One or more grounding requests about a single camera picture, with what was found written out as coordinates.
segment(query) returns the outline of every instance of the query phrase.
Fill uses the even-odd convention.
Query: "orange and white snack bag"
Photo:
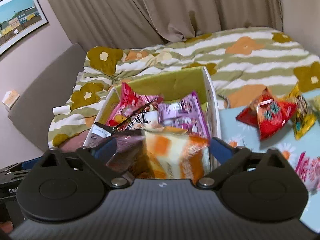
[[[145,130],[148,162],[156,179],[191,179],[209,172],[209,140]]]

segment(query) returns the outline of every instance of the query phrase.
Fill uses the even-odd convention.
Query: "gray headboard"
[[[63,106],[72,94],[77,73],[83,71],[86,53],[72,45],[32,82],[11,108],[8,117],[29,141],[48,149],[52,108]]]

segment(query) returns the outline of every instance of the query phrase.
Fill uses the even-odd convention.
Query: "beige curtain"
[[[249,26],[282,30],[278,0],[49,0],[71,42],[143,48]]]

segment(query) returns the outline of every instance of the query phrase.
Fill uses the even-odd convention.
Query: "light blue blanket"
[[[313,90],[303,94],[306,99],[310,99],[320,94],[320,90]],[[258,130],[245,125],[235,119],[244,109],[238,107],[224,109],[220,111],[220,123],[222,139],[226,142],[246,146],[253,152],[266,152],[270,147],[276,147],[280,151],[290,152],[289,163],[294,165],[302,152],[307,156],[320,156],[320,124],[315,125],[300,140],[294,138],[292,123],[287,123],[279,132],[269,139],[259,141]],[[301,221],[309,228],[320,232],[320,192],[309,195],[308,204],[303,212]]]

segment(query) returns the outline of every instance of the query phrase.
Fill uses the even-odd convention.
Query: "small white object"
[[[168,184],[166,184],[165,182],[159,183],[159,187],[161,188],[165,188]]]
[[[88,98],[90,98],[92,96],[91,92],[86,92],[84,95],[84,100],[87,100]]]
[[[100,60],[107,61],[108,57],[109,57],[109,54],[106,53],[105,51],[103,51],[99,56],[100,56]]]
[[[69,105],[54,107],[52,108],[52,111],[54,115],[71,113],[71,109]]]
[[[100,128],[98,125],[93,124],[92,126],[92,133],[99,135],[102,138],[107,138],[109,136],[111,136],[111,133],[109,133],[108,131]]]
[[[2,99],[2,103],[4,104],[5,109],[9,111],[13,104],[18,100],[19,94],[16,90],[11,90],[6,92],[4,98]]]
[[[316,84],[318,82],[319,82],[319,80],[318,80],[318,78],[316,76],[315,77],[311,77],[311,83],[312,84]]]

